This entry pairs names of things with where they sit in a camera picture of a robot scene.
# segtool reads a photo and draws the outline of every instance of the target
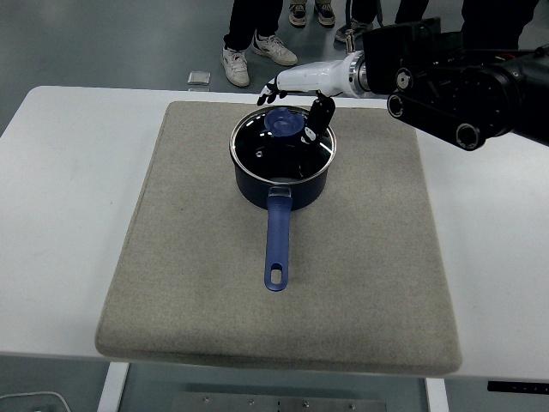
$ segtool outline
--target shoe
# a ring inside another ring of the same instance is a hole
[[[271,58],[275,63],[282,66],[294,66],[298,62],[295,54],[289,51],[282,41],[274,35],[266,39],[259,39],[257,32],[254,34],[254,41],[251,43],[251,50],[259,56]]]
[[[239,88],[245,88],[250,84],[248,62],[243,51],[233,51],[224,47],[221,63],[225,68],[225,76],[229,82]]]
[[[290,24],[297,28],[305,27],[307,19],[305,18],[304,4],[293,4],[290,6]]]
[[[331,4],[319,4],[315,2],[315,11],[318,13],[318,22],[324,27],[335,25],[335,15]]]
[[[343,43],[345,43],[347,35],[349,33],[352,33],[354,37],[357,37],[362,33],[369,32],[373,28],[374,25],[372,23],[363,23],[362,21],[351,19],[351,27],[345,25],[338,28],[337,32],[335,32],[335,39],[337,41],[342,41]]]

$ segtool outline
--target pot rim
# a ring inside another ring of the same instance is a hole
[[[306,179],[301,179],[301,180],[296,180],[295,182],[275,182],[273,180],[269,180],[269,179],[266,179],[266,178],[262,178],[260,176],[257,176],[256,174],[250,172],[248,169],[246,169],[244,167],[244,165],[240,162],[240,159],[237,157],[237,153],[236,153],[236,145],[235,145],[235,139],[236,139],[236,136],[238,134],[238,131],[242,128],[242,125],[249,122],[251,118],[254,118],[255,116],[259,116],[259,115],[262,115],[264,114],[265,112],[268,112],[270,110],[273,110],[273,108],[276,108],[276,107],[286,107],[288,110],[290,111],[294,111],[294,112],[301,112],[303,114],[309,114],[309,111],[307,109],[304,109],[303,107],[298,107],[298,106],[266,106],[266,107],[263,107],[261,109],[258,109],[258,110],[255,110],[254,112],[251,112],[250,114],[248,114],[247,116],[244,116],[238,123],[237,125],[234,127],[234,129],[232,130],[232,133],[231,133],[231,140],[229,142],[229,149],[231,150],[231,157],[232,157],[232,161],[234,161],[234,163],[236,163],[238,165],[238,167],[240,168],[240,170],[242,170],[243,172],[245,172],[247,175],[251,176],[252,178],[254,179],[257,179],[261,182],[264,182],[264,183],[267,183],[269,185],[278,185],[278,186],[292,186],[292,185],[301,185],[305,182],[308,182],[310,180],[313,180],[315,179],[316,177],[320,176],[321,174],[323,174],[324,172],[326,172],[328,170],[328,167],[329,165],[332,163],[332,160],[334,159],[334,156],[335,156],[335,150],[336,150],[336,146],[335,146],[335,134],[334,134],[334,131],[332,130],[332,128],[330,126],[328,126],[328,129],[326,130],[328,132],[328,136],[329,136],[329,139],[330,141],[332,142],[332,149],[329,150],[327,149],[329,152],[330,152],[330,156],[328,158],[328,161],[326,162],[326,164],[322,167],[322,169],[320,169],[318,172],[316,172],[315,174],[313,174],[312,176],[306,178]]]

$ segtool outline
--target blue saucepan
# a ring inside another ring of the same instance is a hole
[[[310,133],[308,113],[293,106],[264,107],[243,118],[230,141],[238,188],[268,211],[264,281],[274,292],[288,284],[290,212],[321,194],[335,154],[329,127],[313,142],[303,138]]]

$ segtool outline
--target robotic hand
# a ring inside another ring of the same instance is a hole
[[[333,97],[345,94],[357,99],[372,97],[365,78],[362,51],[348,54],[344,60],[304,64],[282,71],[263,88],[257,104],[272,103],[276,96],[284,98],[288,92],[311,92]]]
[[[386,94],[391,116],[464,150],[509,131],[549,145],[549,45],[464,50],[461,33],[441,33],[438,18],[382,27],[362,40],[364,51],[344,60],[281,72],[257,104],[292,92]]]

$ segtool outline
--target blue handle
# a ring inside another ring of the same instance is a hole
[[[273,292],[280,292],[288,284],[292,201],[292,198],[288,195],[273,194],[267,198],[268,223],[265,286]],[[281,273],[280,282],[273,282],[273,274],[276,271]]]

